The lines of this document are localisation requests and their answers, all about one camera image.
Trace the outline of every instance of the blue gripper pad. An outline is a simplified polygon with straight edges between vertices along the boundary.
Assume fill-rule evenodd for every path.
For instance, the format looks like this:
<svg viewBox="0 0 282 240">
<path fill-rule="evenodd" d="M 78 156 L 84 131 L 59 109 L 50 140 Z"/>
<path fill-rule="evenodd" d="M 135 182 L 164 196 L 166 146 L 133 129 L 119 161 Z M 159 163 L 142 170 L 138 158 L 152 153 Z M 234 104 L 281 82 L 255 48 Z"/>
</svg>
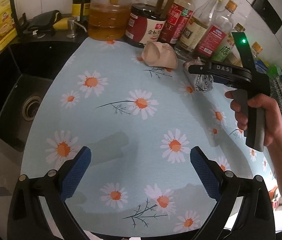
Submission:
<svg viewBox="0 0 282 240">
<path fill-rule="evenodd" d="M 91 163 L 91 150 L 83 147 L 73 159 L 74 164 L 61 182 L 61 199 L 64 202 L 67 198 L 73 196 L 79 185 L 86 169 Z"/>
<path fill-rule="evenodd" d="M 207 159 L 207 157 L 199 147 L 194 147 L 192 148 L 190 153 L 190 161 L 209 197 L 215 199 L 218 202 L 221 198 L 221 194 L 219 192 L 220 183 L 215 177 L 211 168 L 206 163 L 206 161 L 209 162 L 210 160 Z"/>
</svg>

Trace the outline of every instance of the light blue tablecloth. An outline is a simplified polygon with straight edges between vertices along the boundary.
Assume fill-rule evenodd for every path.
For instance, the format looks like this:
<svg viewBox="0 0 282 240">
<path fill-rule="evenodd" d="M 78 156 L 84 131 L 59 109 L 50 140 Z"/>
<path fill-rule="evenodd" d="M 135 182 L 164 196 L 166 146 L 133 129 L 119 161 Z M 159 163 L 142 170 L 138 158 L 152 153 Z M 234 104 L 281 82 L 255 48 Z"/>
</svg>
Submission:
<svg viewBox="0 0 282 240">
<path fill-rule="evenodd" d="M 22 173 L 58 169 L 82 146 L 92 163 L 66 201 L 84 230 L 114 236 L 160 236 L 202 226 L 215 205 L 189 152 L 237 176 L 273 176 L 263 153 L 245 145 L 215 84 L 193 92 L 182 63 L 168 71 L 146 66 L 141 49 L 87 38 L 65 64 L 33 122 Z"/>
</svg>

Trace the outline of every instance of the white daisy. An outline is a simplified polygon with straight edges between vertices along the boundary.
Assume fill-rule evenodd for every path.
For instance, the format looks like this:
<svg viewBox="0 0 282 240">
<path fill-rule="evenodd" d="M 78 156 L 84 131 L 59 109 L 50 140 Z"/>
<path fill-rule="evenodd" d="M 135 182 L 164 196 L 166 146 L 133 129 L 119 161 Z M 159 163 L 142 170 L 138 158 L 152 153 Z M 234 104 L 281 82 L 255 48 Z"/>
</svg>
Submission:
<svg viewBox="0 0 282 240">
<path fill-rule="evenodd" d="M 262 165 L 263 165 L 263 171 L 266 172 L 268 168 L 268 161 L 266 160 L 265 156 L 263 156 Z"/>
<path fill-rule="evenodd" d="M 121 41 L 99 41 L 96 47 L 101 48 L 101 50 L 115 49 L 121 47 L 121 43 Z"/>
<path fill-rule="evenodd" d="M 71 56 L 68 61 L 65 63 L 65 65 L 72 65 L 75 61 L 76 56 Z"/>
<path fill-rule="evenodd" d="M 138 63 L 138 64 L 143 64 L 144 63 L 144 60 L 142 58 L 141 55 L 135 55 L 134 57 L 131 58 L 131 60 L 134 62 L 134 63 Z"/>
<path fill-rule="evenodd" d="M 178 219 L 181 220 L 182 223 L 177 223 L 177 227 L 173 229 L 174 232 L 188 232 L 195 230 L 200 227 L 200 219 L 199 215 L 195 211 L 186 211 L 185 217 L 179 216 Z"/>
<path fill-rule="evenodd" d="M 194 89 L 191 85 L 186 85 L 184 82 L 181 81 L 181 87 L 179 88 L 179 91 L 184 92 L 184 96 L 192 95 L 194 92 Z"/>
<path fill-rule="evenodd" d="M 120 185 L 117 183 L 114 186 L 114 183 L 108 183 L 106 186 L 100 189 L 100 191 L 104 192 L 106 196 L 101 196 L 101 201 L 106 201 L 106 205 L 116 208 L 116 205 L 119 208 L 123 208 L 123 202 L 127 203 L 128 196 L 126 195 L 126 191 L 124 188 L 120 189 Z"/>
<path fill-rule="evenodd" d="M 231 170 L 230 165 L 228 163 L 228 160 L 225 157 L 219 156 L 218 159 L 215 160 L 215 161 L 219 164 L 219 166 L 221 167 L 221 169 L 223 171 L 230 171 Z"/>
<path fill-rule="evenodd" d="M 164 135 L 164 138 L 162 140 L 163 145 L 160 146 L 161 149 L 167 149 L 163 152 L 162 158 L 167 157 L 168 155 L 168 162 L 175 163 L 177 161 L 178 163 L 180 160 L 182 162 L 185 162 L 183 153 L 190 154 L 190 148 L 184 147 L 184 145 L 189 144 L 189 142 L 186 140 L 185 134 L 180 136 L 181 132 L 179 129 L 176 129 L 175 136 L 171 131 L 168 131 L 168 134 Z"/>
<path fill-rule="evenodd" d="M 62 95 L 62 99 L 60 100 L 62 102 L 61 106 L 65 105 L 65 109 L 68 107 L 72 108 L 72 106 L 75 106 L 76 103 L 79 101 L 78 100 L 79 98 L 80 98 L 79 93 L 78 92 L 74 93 L 72 90 L 71 93 Z"/>
<path fill-rule="evenodd" d="M 213 126 L 212 128 L 209 129 L 210 135 L 212 135 L 213 137 L 217 137 L 219 136 L 219 128 L 216 126 Z"/>
<path fill-rule="evenodd" d="M 252 162 L 256 161 L 257 152 L 254 149 L 250 149 L 250 155 Z"/>
<path fill-rule="evenodd" d="M 171 197 L 173 193 L 171 190 L 168 189 L 164 194 L 162 194 L 161 190 L 158 188 L 158 185 L 155 183 L 154 188 L 152 188 L 150 185 L 147 185 L 144 191 L 156 202 L 156 211 L 161 211 L 163 214 L 167 213 L 168 215 L 176 212 L 176 206 L 174 205 L 174 202 L 171 201 L 171 199 L 173 199 L 173 197 Z"/>
<path fill-rule="evenodd" d="M 104 85 L 108 85 L 108 78 L 99 78 L 100 73 L 94 71 L 93 75 L 91 75 L 88 71 L 84 72 L 84 75 L 78 75 L 81 79 L 77 84 L 81 85 L 80 90 L 85 93 L 85 98 L 88 98 L 91 94 L 92 90 L 94 90 L 95 94 L 99 96 L 102 91 L 104 91 Z"/>
<path fill-rule="evenodd" d="M 55 169 L 58 170 L 65 161 L 73 159 L 81 150 L 82 146 L 75 145 L 77 137 L 71 139 L 71 133 L 69 131 L 66 134 L 64 134 L 64 131 L 61 131 L 60 136 L 56 131 L 54 137 L 55 141 L 49 138 L 46 140 L 48 144 L 53 146 L 53 148 L 45 150 L 46 152 L 51 152 L 46 157 L 46 161 L 49 164 L 56 161 Z"/>
<path fill-rule="evenodd" d="M 153 106 L 157 106 L 159 103 L 157 100 L 149 98 L 152 96 L 151 92 L 134 90 L 134 92 L 130 91 L 129 94 L 132 98 L 128 98 L 129 101 L 127 104 L 131 106 L 129 108 L 130 111 L 133 111 L 133 115 L 137 115 L 141 112 L 141 116 L 143 120 L 148 118 L 148 114 L 153 116 L 157 109 Z"/>
<path fill-rule="evenodd" d="M 220 123 L 225 125 L 225 115 L 224 112 L 221 112 L 218 107 L 214 107 L 214 109 L 210 109 L 210 111 L 213 113 L 213 118 Z"/>
</svg>

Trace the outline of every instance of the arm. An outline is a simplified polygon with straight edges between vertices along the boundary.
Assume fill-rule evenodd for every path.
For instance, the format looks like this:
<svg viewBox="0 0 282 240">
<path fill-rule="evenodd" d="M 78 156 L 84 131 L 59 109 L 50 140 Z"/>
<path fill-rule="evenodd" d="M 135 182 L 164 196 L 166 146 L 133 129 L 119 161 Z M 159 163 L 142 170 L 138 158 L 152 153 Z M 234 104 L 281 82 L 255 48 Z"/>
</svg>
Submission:
<svg viewBox="0 0 282 240">
<path fill-rule="evenodd" d="M 232 92 L 226 92 L 227 98 L 233 99 Z M 265 109 L 266 129 L 265 142 L 275 169 L 278 187 L 282 196 L 282 116 L 275 99 L 259 94 L 248 101 L 250 107 Z M 235 118 L 238 121 L 238 128 L 246 130 L 248 128 L 248 118 L 241 112 L 240 104 L 233 100 L 230 105 L 235 111 Z"/>
</svg>

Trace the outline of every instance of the gray grip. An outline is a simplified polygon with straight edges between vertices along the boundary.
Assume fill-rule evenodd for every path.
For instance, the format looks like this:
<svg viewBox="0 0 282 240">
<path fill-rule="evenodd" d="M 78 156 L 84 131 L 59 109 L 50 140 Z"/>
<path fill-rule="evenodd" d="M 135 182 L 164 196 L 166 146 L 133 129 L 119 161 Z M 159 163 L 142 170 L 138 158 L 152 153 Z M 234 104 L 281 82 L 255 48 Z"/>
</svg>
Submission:
<svg viewBox="0 0 282 240">
<path fill-rule="evenodd" d="M 243 89 L 237 89 L 235 91 L 232 91 L 232 95 L 234 99 L 241 105 L 241 112 L 249 118 L 249 106 L 247 104 L 248 92 Z M 248 145 L 246 142 L 246 145 L 259 152 L 263 152 L 265 136 L 265 110 L 263 108 L 257 108 L 256 130 L 249 130 L 248 127 L 248 129 L 244 131 L 244 136 L 254 136 L 253 143 L 251 145 Z"/>
</svg>

